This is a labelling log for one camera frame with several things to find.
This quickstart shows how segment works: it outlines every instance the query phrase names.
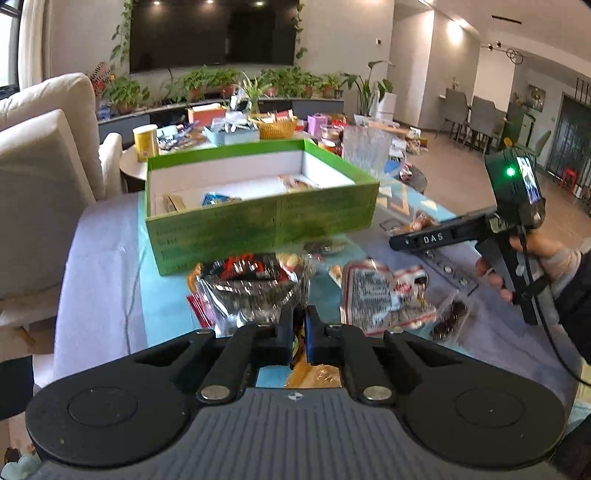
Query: woven basket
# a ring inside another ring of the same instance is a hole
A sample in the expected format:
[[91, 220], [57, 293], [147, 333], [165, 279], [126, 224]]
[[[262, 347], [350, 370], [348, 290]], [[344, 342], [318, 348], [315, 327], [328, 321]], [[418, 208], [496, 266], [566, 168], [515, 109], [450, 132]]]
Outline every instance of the woven basket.
[[297, 118], [292, 120], [283, 120], [273, 124], [266, 124], [257, 118], [264, 118], [266, 115], [253, 115], [252, 121], [255, 122], [259, 131], [261, 132], [261, 139], [263, 140], [279, 140], [282, 138], [291, 138], [296, 131]]

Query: candy wrapper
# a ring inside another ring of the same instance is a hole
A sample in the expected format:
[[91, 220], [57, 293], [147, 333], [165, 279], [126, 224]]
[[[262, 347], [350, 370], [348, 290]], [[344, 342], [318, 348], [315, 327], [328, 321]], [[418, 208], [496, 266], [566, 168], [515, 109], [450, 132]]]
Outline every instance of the candy wrapper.
[[390, 272], [374, 260], [353, 261], [342, 272], [341, 321], [366, 335], [416, 330], [436, 319], [425, 293], [423, 267]]
[[458, 345], [470, 315], [469, 305], [469, 300], [459, 291], [448, 297], [437, 309], [437, 320], [429, 338], [445, 346]]
[[285, 388], [339, 388], [342, 387], [340, 372], [332, 365], [316, 365], [313, 367], [304, 354], [291, 371], [285, 382]]
[[203, 328], [232, 335], [247, 323], [275, 323], [285, 305], [306, 305], [311, 267], [294, 254], [248, 254], [198, 264], [187, 297]]
[[221, 193], [206, 193], [203, 197], [202, 205], [204, 207], [208, 207], [211, 205], [219, 205], [220, 203], [227, 203], [227, 202], [241, 202], [242, 199], [239, 197], [229, 197], [227, 195], [222, 195]]

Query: sofa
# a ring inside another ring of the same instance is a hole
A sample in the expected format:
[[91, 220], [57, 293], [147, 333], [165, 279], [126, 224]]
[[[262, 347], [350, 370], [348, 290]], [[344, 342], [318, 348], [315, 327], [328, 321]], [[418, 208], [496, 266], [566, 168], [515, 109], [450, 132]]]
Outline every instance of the sofa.
[[0, 100], [0, 327], [57, 314], [82, 212], [122, 194], [121, 136], [99, 145], [95, 105], [81, 73]]

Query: plastic bag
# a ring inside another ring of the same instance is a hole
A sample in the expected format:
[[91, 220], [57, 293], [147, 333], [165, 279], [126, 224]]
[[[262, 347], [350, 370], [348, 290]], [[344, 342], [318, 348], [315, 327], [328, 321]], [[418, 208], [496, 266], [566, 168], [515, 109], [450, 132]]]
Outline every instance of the plastic bag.
[[198, 264], [187, 277], [203, 328], [229, 336], [247, 323], [275, 323], [285, 305], [305, 306], [311, 267], [295, 254], [248, 254]]
[[341, 322], [366, 335], [419, 329], [436, 319], [427, 284], [420, 266], [390, 272], [371, 259], [349, 262], [342, 272]]
[[452, 348], [460, 344], [470, 315], [468, 299], [456, 291], [437, 309], [437, 320], [429, 332], [429, 338], [437, 343]]

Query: finger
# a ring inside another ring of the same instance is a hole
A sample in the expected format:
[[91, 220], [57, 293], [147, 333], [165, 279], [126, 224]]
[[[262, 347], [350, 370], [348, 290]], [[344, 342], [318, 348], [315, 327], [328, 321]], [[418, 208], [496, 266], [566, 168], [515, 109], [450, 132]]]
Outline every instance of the finger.
[[[522, 252], [521, 240], [518, 236], [509, 238], [509, 243], [518, 252]], [[540, 258], [553, 257], [558, 250], [564, 247], [561, 242], [550, 240], [539, 231], [533, 230], [527, 235], [527, 252]]]
[[505, 302], [511, 303], [513, 301], [513, 294], [506, 288], [503, 288], [501, 290], [501, 298], [505, 300]]
[[500, 290], [503, 288], [503, 286], [505, 286], [505, 280], [503, 280], [503, 277], [494, 272], [488, 275], [488, 283], [491, 287], [494, 287], [497, 290]]
[[484, 277], [486, 272], [490, 269], [490, 265], [484, 258], [481, 258], [476, 262], [476, 276], [477, 277]]

